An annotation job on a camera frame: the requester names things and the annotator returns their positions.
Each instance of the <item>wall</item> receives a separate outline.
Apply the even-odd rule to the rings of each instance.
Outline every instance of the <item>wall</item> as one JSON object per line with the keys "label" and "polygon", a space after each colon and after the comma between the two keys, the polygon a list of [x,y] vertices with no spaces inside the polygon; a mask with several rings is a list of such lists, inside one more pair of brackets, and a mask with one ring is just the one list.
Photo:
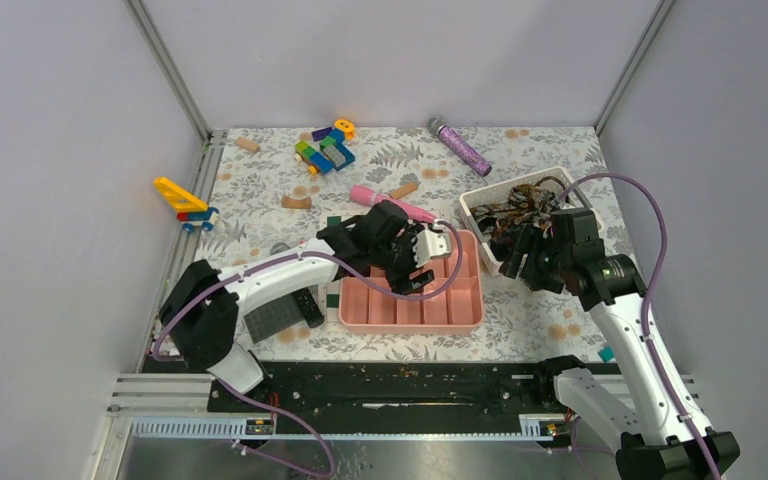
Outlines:
{"label": "wall", "polygon": [[[741,444],[729,479],[768,478],[768,2],[679,2],[602,140],[610,168],[664,208],[655,308],[706,413]],[[619,195],[651,272],[654,217]]]}
{"label": "wall", "polygon": [[657,0],[146,0],[214,128],[590,125]]}
{"label": "wall", "polygon": [[0,2],[0,480],[75,479],[199,141],[124,2]]}

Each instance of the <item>leaf pattern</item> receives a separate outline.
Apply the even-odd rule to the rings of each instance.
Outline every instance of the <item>leaf pattern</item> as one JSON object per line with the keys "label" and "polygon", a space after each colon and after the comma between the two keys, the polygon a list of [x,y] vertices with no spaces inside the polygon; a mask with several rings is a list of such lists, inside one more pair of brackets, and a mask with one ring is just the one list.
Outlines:
{"label": "leaf pattern", "polygon": [[[554,165],[564,166],[574,178],[606,170],[591,127],[458,128],[493,165],[484,178],[425,128],[358,128],[357,137],[346,143],[357,156],[355,163],[312,177],[293,160],[299,135],[312,130],[231,129],[210,198],[221,218],[213,231],[200,234],[196,259],[227,267],[265,258],[278,243],[295,245],[309,239],[329,212],[362,208],[349,200],[355,184],[388,192],[417,182],[419,190],[404,201],[459,222],[458,197],[464,192]],[[257,141],[260,151],[251,154],[234,146],[238,136]],[[588,182],[581,190],[606,225],[608,249],[633,254],[610,181]],[[281,208],[282,195],[310,196],[313,208]],[[240,321],[237,341],[262,360],[522,362],[560,354],[598,358],[605,338],[572,296],[533,293],[518,280],[486,274],[482,284],[484,322],[469,335],[355,335],[328,320],[313,330],[297,325],[289,329],[292,335],[285,331],[252,345]],[[166,343],[161,350],[174,347]]]}

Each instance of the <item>pink compartment tray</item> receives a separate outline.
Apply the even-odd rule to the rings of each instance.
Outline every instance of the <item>pink compartment tray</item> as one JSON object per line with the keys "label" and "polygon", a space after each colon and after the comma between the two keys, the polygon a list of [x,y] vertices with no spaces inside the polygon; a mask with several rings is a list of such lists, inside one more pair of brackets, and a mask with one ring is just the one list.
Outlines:
{"label": "pink compartment tray", "polygon": [[[353,333],[466,335],[484,320],[484,298],[478,270],[478,241],[469,230],[458,230],[464,261],[458,277],[445,293],[421,302],[396,300],[377,292],[357,278],[346,278],[340,287],[340,321]],[[425,270],[434,270],[434,281],[424,292],[433,292],[454,273],[458,252],[432,260]],[[372,269],[370,280],[389,290],[384,272]]]}

